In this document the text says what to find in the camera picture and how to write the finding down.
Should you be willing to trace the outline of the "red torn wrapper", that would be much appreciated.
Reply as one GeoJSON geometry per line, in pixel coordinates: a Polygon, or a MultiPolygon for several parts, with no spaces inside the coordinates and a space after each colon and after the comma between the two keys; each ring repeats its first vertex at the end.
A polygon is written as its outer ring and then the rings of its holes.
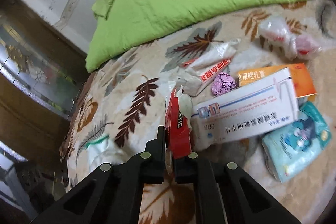
{"type": "Polygon", "coordinates": [[[175,86],[167,99],[165,128],[168,134],[168,148],[174,159],[188,156],[191,152],[192,100],[183,92],[183,87],[175,86]]]}

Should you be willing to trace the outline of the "orange ointment box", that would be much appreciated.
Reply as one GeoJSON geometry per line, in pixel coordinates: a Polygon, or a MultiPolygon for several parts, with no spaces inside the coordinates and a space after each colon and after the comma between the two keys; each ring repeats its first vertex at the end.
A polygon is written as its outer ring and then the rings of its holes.
{"type": "Polygon", "coordinates": [[[304,63],[275,65],[238,71],[239,86],[248,85],[284,68],[289,68],[297,98],[311,97],[317,94],[313,80],[304,63]]]}

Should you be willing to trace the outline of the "white green crumpled wrapper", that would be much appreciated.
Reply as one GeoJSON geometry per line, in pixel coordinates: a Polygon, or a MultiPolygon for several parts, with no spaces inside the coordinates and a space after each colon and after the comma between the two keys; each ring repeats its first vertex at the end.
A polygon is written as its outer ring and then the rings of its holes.
{"type": "Polygon", "coordinates": [[[91,140],[86,145],[89,171],[94,171],[103,163],[119,165],[129,160],[129,155],[110,139],[109,135],[91,140]]]}

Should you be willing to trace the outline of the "teal tissue pack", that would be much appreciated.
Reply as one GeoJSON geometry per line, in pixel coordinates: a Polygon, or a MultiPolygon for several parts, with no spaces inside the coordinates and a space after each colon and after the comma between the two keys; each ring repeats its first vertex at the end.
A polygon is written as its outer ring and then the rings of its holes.
{"type": "Polygon", "coordinates": [[[262,138],[266,166],[284,183],[309,166],[332,139],[329,126],[310,101],[299,107],[298,120],[262,138]]]}

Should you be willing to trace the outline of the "leaf pattern beige blanket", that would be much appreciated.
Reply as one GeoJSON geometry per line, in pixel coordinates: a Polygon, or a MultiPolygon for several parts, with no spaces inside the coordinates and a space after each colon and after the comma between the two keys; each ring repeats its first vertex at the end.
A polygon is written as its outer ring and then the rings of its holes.
{"type": "MultiPolygon", "coordinates": [[[[257,37],[259,23],[271,15],[284,17],[295,33],[306,32],[322,46],[307,68],[317,89],[316,108],[335,130],[335,5],[309,0],[238,11],[132,48],[92,73],[80,95],[70,131],[60,153],[67,162],[64,184],[75,187],[89,173],[86,145],[104,134],[129,157],[142,152],[165,123],[169,82],[181,64],[210,49],[211,43],[240,39],[239,49],[224,69],[238,71],[286,64],[278,48],[257,37]]],[[[278,182],[265,165],[257,138],[217,144],[203,153],[213,162],[234,161],[280,201],[302,223],[319,223],[335,205],[335,141],[305,170],[278,182]]]]}

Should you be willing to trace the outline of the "white medicine box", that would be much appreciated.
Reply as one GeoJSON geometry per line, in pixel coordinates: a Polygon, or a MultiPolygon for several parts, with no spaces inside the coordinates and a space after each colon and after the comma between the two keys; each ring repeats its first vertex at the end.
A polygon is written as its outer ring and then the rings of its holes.
{"type": "Polygon", "coordinates": [[[254,83],[193,107],[194,150],[271,132],[298,117],[290,70],[284,68],[254,83]]]}

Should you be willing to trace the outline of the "purple crumpled foil ball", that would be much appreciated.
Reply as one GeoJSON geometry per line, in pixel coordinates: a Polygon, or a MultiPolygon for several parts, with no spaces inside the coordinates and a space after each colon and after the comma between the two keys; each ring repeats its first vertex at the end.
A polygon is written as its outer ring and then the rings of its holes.
{"type": "Polygon", "coordinates": [[[236,80],[228,73],[221,72],[215,77],[211,91],[213,95],[220,96],[230,92],[236,87],[236,80]]]}

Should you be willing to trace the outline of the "white red-lettered plastic bag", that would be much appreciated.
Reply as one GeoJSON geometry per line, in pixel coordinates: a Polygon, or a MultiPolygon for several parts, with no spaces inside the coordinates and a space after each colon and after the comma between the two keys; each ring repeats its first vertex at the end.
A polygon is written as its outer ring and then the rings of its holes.
{"type": "Polygon", "coordinates": [[[197,96],[231,63],[240,42],[233,39],[211,43],[206,53],[183,63],[175,86],[189,96],[197,96]]]}

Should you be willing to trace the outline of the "dark wooden cabinet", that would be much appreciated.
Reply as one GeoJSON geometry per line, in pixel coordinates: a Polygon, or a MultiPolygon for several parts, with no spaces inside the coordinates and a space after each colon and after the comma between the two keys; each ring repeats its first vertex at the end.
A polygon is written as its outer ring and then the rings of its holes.
{"type": "Polygon", "coordinates": [[[83,53],[21,0],[1,0],[1,141],[47,168],[60,165],[83,53]]]}

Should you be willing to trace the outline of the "crumpled clear plastic bag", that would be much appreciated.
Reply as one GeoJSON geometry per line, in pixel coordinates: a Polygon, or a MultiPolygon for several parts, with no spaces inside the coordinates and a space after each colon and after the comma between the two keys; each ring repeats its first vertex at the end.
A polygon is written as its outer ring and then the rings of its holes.
{"type": "Polygon", "coordinates": [[[258,34],[270,45],[281,48],[289,60],[311,60],[321,51],[320,45],[307,34],[294,34],[283,17],[270,16],[260,22],[258,34]]]}

